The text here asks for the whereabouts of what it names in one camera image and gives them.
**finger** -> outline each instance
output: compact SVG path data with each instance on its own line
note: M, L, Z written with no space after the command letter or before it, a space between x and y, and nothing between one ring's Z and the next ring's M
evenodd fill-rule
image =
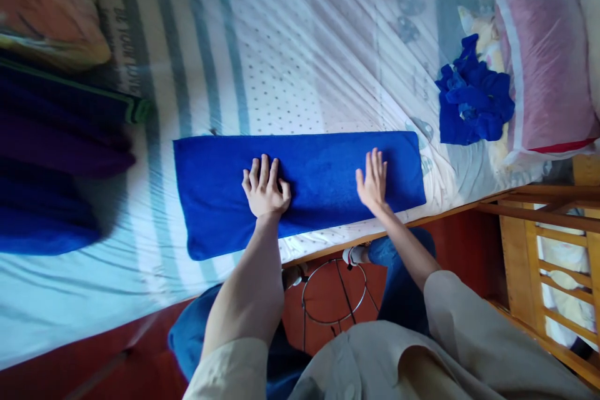
M242 180L242 188L244 188L244 192L246 195L250 193L252 186L250 185L250 172L248 169L244 169L244 179Z
M258 165L258 158L254 158L250 168L250 186L252 186L252 189L258 187Z
M373 170L373 176L379 176L381 172L379 165L377 164L377 147L371 152L371 165Z
M383 175L383 152L377 152L377 167L379 168L379 174Z
M284 201L288 201L292 198L292 192L287 181L283 181L279 178L279 184L281 185L281 192L283 193Z
M258 186L260 188L264 188L265 186L267 186L268 181L269 181L269 156L263 153L262 161L261 161L261 178L258 181Z
M273 163L271 164L271 172L269 173L269 185L277 188L277 170L279 168L279 160L277 158L273 159Z
M371 164L371 152L367 153L367 157L365 159L364 162L364 171L365 171L365 178L369 179L371 176L373 176L373 165Z
M364 176L362 169L356 169L356 189L362 189L364 186Z

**wooden floor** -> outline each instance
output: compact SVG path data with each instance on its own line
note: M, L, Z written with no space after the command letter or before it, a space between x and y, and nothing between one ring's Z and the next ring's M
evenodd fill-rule
M445 217L424 226L434 236L437 258L444 269L454 271L479 295L506 297L502 282L504 268L498 218L476 211ZM321 262L310 263L312 270ZM365 265L367 282L377 305L385 286L386 268ZM342 271L352 302L362 293L364 281L358 270ZM319 319L343 317L348 305L337 272L320 272L307 291L307 308ZM303 346L301 287L286 293L284 324L292 345ZM186 304L178 304L152 316L75 342L31 361L0 372L1 398L63 399L115 355L136 342L124 363L84 398L96 399L181 399L186 382L166 346L169 328ZM365 299L356 312L358 321L373 320L376 310ZM342 329L351 325L342 323ZM331 327L307 321L306 350L314 354L333 338Z

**beige sleeve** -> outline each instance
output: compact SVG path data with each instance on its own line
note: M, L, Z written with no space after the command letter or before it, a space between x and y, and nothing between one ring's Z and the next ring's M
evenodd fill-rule
M266 398L268 354L267 345L255 337L217 348L198 364L184 400Z
M424 297L434 339L464 369L500 395L595 398L559 361L454 273L431 274Z

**leg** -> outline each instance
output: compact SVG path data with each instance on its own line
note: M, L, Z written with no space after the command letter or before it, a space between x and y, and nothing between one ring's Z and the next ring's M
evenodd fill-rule
M411 232L435 257L436 246L431 235L423 228L411 228ZM423 293L404 267L392 241L388 237L373 241L368 258L373 264L387 267L386 290L377 320L387 320L419 333L429 334Z
M200 362L206 321L220 289L221 285L214 286L190 303L169 332L169 348L188 381ZM310 360L288 343L279 323L267 360L267 398L287 399Z

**person's right hand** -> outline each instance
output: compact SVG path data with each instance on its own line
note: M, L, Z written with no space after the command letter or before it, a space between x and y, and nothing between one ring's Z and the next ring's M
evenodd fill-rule
M277 178L279 160L273 159L271 170L269 170L269 156L263 154L262 161L258 158L252 160L252 168L244 169L244 180L242 187L248 198L250 211L257 217L266 214L276 214L281 217L289 206L292 195L289 183Z
M382 162L383 154L377 150L368 152L365 161L366 175L356 169L356 191L365 205L374 215L386 205L386 175L388 162Z

